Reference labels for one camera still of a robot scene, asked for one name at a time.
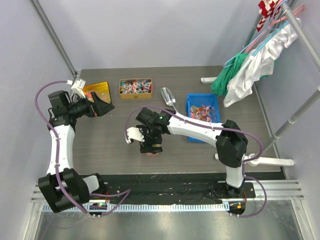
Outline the gold tin of star candies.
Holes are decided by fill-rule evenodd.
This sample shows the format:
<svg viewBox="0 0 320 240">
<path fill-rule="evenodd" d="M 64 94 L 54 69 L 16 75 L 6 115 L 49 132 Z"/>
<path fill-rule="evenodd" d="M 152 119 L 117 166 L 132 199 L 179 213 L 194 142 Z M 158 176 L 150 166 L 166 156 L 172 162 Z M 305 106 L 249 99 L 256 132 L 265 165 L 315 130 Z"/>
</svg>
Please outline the gold tin of star candies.
<svg viewBox="0 0 320 240">
<path fill-rule="evenodd" d="M 95 94 L 98 96 L 98 98 L 101 99 L 102 101 L 104 101 L 108 104 L 110 104 L 112 102 L 109 84 L 107 81 L 86 85 L 83 88 L 83 92 L 84 92 L 86 98 L 90 102 L 94 102 L 92 92 L 95 92 Z"/>
</svg>

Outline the gold tin of lollipops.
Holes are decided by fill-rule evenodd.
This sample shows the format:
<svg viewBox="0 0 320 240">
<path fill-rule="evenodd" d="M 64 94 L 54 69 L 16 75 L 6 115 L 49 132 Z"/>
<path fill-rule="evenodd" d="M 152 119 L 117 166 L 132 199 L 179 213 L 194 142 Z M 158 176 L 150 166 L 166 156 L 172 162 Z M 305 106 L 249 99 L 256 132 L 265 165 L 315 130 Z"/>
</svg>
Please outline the gold tin of lollipops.
<svg viewBox="0 0 320 240">
<path fill-rule="evenodd" d="M 153 82 L 151 78 L 121 79 L 119 96 L 122 100 L 151 99 Z"/>
</svg>

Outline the silver metal scoop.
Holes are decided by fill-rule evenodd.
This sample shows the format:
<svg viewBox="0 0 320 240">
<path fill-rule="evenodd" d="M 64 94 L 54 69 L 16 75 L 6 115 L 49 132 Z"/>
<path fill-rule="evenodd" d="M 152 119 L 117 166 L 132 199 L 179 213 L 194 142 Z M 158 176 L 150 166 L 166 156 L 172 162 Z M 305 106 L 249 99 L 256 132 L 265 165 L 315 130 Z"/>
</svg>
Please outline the silver metal scoop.
<svg viewBox="0 0 320 240">
<path fill-rule="evenodd" d="M 176 99 L 174 95 L 172 94 L 171 90 L 167 87 L 163 87 L 160 90 L 160 93 L 162 95 L 163 100 L 165 101 L 166 105 L 169 107 L 173 107 L 175 113 L 178 113 L 178 110 L 176 108 Z"/>
</svg>

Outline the clear plastic jar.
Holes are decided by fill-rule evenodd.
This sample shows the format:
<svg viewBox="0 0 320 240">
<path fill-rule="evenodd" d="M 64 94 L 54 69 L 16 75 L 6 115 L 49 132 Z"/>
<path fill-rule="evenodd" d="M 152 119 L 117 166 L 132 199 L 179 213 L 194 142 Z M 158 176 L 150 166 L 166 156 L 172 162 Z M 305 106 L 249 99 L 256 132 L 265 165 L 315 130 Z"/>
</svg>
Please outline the clear plastic jar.
<svg viewBox="0 0 320 240">
<path fill-rule="evenodd" d="M 150 152 L 148 152 L 148 153 L 146 153 L 145 155 L 148 156 L 148 157 L 150 157 L 150 158 L 155 158 L 155 157 L 157 157 L 159 154 L 158 154 L 158 153 L 150 153 Z"/>
</svg>

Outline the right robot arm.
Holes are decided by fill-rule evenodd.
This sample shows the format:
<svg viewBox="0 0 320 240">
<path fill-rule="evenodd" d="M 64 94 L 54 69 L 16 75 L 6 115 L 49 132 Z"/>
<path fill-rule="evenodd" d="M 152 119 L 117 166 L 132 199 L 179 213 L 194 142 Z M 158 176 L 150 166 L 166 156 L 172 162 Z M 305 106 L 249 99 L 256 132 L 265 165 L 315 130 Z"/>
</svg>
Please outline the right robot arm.
<svg viewBox="0 0 320 240">
<path fill-rule="evenodd" d="M 219 197 L 236 198 L 244 192 L 242 160 L 247 151 L 248 139 L 234 121 L 204 122 L 174 110 L 162 109 L 157 113 L 147 107 L 142 108 L 135 119 L 139 124 L 127 128 L 125 137 L 129 144 L 134 140 L 138 141 L 142 154 L 161 153 L 162 136 L 165 134 L 203 141 L 216 148 L 218 160 L 226 169 L 225 186 Z"/>
</svg>

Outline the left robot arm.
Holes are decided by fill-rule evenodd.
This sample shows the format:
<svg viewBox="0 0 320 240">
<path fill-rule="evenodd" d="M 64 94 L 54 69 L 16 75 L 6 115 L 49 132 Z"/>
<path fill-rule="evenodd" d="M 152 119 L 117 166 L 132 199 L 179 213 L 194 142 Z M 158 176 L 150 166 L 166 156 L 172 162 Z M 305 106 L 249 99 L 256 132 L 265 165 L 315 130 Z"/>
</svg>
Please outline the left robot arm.
<svg viewBox="0 0 320 240">
<path fill-rule="evenodd" d="M 59 90 L 48 95 L 51 104 L 48 129 L 51 136 L 51 157 L 46 176 L 38 179 L 38 187 L 54 213 L 100 200 L 107 188 L 98 173 L 81 177 L 73 165 L 73 141 L 77 119 L 82 116 L 102 117 L 115 107 L 92 92 L 93 100 L 81 98 L 72 102 L 69 94 Z"/>
</svg>

